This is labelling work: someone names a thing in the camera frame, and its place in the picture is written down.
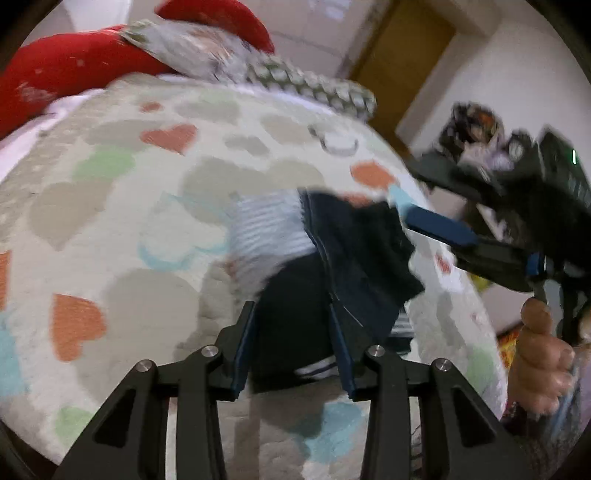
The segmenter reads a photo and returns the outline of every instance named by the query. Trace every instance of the hand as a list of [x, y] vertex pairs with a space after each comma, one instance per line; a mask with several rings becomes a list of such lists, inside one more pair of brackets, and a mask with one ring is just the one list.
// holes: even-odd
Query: hand
[[[536, 299], [527, 300], [521, 309], [524, 328], [517, 339], [517, 351], [509, 372], [509, 402], [518, 402], [525, 410], [552, 414], [559, 398], [574, 384], [569, 373], [575, 351], [551, 334], [552, 318], [548, 307]], [[581, 322], [581, 333], [591, 319]]]

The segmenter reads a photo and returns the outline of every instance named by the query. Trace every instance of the white bedsheet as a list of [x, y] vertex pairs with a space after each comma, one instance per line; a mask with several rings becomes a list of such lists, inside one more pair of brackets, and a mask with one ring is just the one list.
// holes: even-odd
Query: white bedsheet
[[[171, 73], [158, 75], [158, 78], [173, 83], [193, 81], [183, 75]], [[238, 92], [244, 93], [256, 93], [259, 91], [265, 92], [267, 95], [270, 93], [267, 90], [252, 85], [236, 85], [234, 86], [234, 89]], [[21, 128], [18, 128], [6, 138], [0, 140], [0, 183], [6, 178], [18, 162], [31, 152], [35, 143], [37, 143], [37, 140], [39, 140], [45, 132], [51, 130], [64, 118], [68, 117], [68, 115], [80, 107], [85, 101], [104, 91], [105, 90], [102, 88], [91, 89], [86, 90], [79, 95], [72, 95], [55, 100], [45, 108], [41, 116], [30, 120]], [[311, 110], [317, 110], [328, 115], [335, 114], [330, 108], [325, 107], [324, 105], [311, 102], [298, 96], [282, 92], [272, 93], [272, 95], [292, 103], [304, 105]]]

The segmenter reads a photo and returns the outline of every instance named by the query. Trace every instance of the bed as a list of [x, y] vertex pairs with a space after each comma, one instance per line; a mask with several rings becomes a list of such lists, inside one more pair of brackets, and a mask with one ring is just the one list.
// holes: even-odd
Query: bed
[[[308, 187], [429, 207], [373, 130], [313, 102], [141, 74], [84, 100], [0, 184], [0, 417], [54, 463], [133, 364], [183, 359], [235, 321], [225, 236], [237, 194]], [[328, 153], [310, 127], [358, 149]], [[475, 289], [442, 244], [409, 236], [426, 291], [407, 304], [408, 357], [450, 358], [500, 416], [505, 372]], [[336, 379], [247, 388], [219, 411], [230, 479], [359, 475], [369, 406]], [[412, 417], [417, 445], [416, 404]], [[174, 419], [173, 405], [169, 453]]]

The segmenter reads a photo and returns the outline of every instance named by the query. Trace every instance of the white wall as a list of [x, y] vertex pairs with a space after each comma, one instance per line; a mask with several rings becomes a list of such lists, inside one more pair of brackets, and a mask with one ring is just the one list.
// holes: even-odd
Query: white wall
[[453, 104], [469, 100], [490, 106], [509, 132], [525, 128], [537, 136], [552, 125], [591, 173], [591, 85], [551, 31], [505, 19], [490, 39], [456, 34], [397, 133], [419, 153], [436, 140]]

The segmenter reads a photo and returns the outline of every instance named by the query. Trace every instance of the green heart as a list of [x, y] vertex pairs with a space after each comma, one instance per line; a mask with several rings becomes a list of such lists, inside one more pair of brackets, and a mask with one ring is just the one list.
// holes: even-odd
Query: green heart
[[129, 172], [134, 166], [134, 156], [129, 150], [101, 146], [76, 166], [72, 177], [74, 180], [115, 179]]
[[92, 413], [78, 407], [63, 407], [57, 412], [56, 435], [61, 444], [69, 449], [91, 418]]

